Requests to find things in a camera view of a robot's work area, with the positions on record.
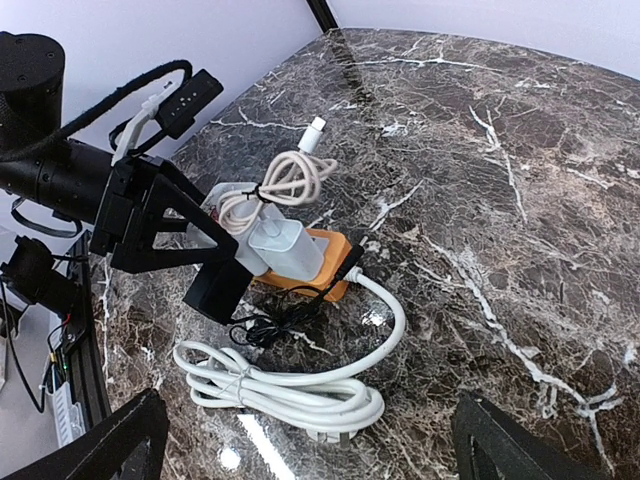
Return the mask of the orange power strip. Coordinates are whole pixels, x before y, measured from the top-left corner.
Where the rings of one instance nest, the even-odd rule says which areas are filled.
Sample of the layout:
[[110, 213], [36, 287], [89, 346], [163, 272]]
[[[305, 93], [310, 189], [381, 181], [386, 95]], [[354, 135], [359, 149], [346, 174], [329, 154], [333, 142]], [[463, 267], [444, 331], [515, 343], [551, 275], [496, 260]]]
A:
[[314, 287], [318, 290], [326, 289], [351, 251], [352, 245], [346, 236], [340, 232], [315, 228], [307, 228], [306, 231], [320, 247], [324, 255], [324, 264], [313, 280], [309, 282], [292, 280], [269, 271], [262, 276], [255, 277], [253, 283], [262, 283], [284, 290], [299, 286]]

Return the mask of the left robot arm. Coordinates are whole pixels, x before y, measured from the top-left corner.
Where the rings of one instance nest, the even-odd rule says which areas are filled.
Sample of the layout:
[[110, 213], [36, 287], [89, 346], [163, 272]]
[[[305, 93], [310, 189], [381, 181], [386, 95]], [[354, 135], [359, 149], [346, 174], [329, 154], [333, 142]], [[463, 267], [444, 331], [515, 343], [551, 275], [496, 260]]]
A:
[[[176, 139], [223, 90], [205, 70], [174, 60], [116, 89], [76, 119], [61, 120], [65, 53], [39, 34], [1, 35], [1, 187], [49, 208], [79, 233], [93, 228], [90, 249], [113, 268], [144, 273], [198, 265], [184, 300], [222, 325], [252, 276], [237, 260], [238, 243], [204, 209], [204, 194], [170, 161], [139, 142], [144, 124], [157, 140]], [[120, 101], [174, 71], [182, 81], [163, 89], [137, 118], [118, 126], [109, 150], [76, 139]]]

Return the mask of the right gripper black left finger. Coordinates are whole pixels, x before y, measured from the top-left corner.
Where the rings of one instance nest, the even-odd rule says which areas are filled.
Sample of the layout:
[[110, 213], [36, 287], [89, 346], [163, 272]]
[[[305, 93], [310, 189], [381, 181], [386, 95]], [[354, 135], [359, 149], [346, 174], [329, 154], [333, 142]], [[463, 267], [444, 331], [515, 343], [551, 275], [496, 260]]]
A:
[[158, 479], [169, 431], [166, 404], [147, 388], [86, 434], [9, 479]]

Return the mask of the white USB charger with cable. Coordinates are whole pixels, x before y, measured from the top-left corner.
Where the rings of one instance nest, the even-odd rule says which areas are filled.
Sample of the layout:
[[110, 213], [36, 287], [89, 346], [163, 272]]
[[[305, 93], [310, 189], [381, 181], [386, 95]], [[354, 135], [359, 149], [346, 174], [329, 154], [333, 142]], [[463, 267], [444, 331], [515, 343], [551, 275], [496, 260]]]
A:
[[315, 150], [326, 127], [316, 117], [308, 125], [295, 150], [278, 154], [269, 164], [255, 194], [262, 204], [258, 219], [244, 231], [229, 232], [237, 241], [236, 260], [258, 277], [269, 271], [303, 282], [320, 272], [324, 255], [299, 220], [283, 215], [284, 207], [302, 207], [315, 202], [322, 183], [338, 162], [318, 158]]

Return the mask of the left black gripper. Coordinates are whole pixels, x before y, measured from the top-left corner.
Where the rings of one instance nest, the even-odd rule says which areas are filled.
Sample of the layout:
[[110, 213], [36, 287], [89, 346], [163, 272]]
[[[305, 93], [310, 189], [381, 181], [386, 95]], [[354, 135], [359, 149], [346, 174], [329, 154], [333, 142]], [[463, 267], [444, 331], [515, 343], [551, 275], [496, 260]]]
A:
[[[111, 255], [111, 266], [127, 273], [203, 263], [183, 302], [212, 321], [231, 324], [252, 274], [232, 259], [238, 243], [201, 208], [203, 201], [202, 192], [171, 162], [147, 155], [126, 157], [111, 167], [89, 250]], [[158, 233], [185, 233], [189, 225], [215, 246], [153, 247]]]

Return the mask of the white cube adapter with sticker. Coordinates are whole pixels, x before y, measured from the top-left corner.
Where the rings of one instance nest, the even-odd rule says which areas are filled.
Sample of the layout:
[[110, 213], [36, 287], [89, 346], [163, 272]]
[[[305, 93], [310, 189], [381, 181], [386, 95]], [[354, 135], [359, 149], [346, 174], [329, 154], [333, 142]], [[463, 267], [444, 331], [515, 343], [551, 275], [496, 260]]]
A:
[[262, 204], [255, 194], [255, 182], [216, 184], [201, 204], [201, 209], [229, 232], [239, 233], [258, 219]]

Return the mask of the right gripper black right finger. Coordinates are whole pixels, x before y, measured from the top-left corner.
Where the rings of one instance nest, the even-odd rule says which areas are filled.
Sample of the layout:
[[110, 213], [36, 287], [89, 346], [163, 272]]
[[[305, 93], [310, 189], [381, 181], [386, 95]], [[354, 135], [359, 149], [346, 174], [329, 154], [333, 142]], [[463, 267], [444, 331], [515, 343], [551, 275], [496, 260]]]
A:
[[546, 445], [486, 398], [460, 395], [452, 434], [461, 479], [605, 479]]

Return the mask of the black front rail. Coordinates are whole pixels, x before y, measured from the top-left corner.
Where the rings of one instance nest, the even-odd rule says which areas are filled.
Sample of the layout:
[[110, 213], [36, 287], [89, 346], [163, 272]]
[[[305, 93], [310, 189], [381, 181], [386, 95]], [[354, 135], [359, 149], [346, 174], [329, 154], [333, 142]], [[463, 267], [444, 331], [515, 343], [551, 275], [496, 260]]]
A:
[[89, 232], [83, 233], [67, 252], [68, 256], [84, 260], [72, 261], [66, 268], [67, 278], [78, 286], [78, 295], [63, 336], [72, 398], [81, 407], [86, 430], [111, 415], [93, 315], [88, 263], [90, 237]]

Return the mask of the left black frame post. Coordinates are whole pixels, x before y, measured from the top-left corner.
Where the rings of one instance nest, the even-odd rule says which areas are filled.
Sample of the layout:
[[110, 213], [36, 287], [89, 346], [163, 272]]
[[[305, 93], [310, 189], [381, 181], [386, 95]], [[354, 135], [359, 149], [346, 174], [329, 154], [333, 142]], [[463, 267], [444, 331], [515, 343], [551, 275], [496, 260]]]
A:
[[323, 33], [339, 28], [338, 22], [326, 0], [306, 0], [306, 3]]

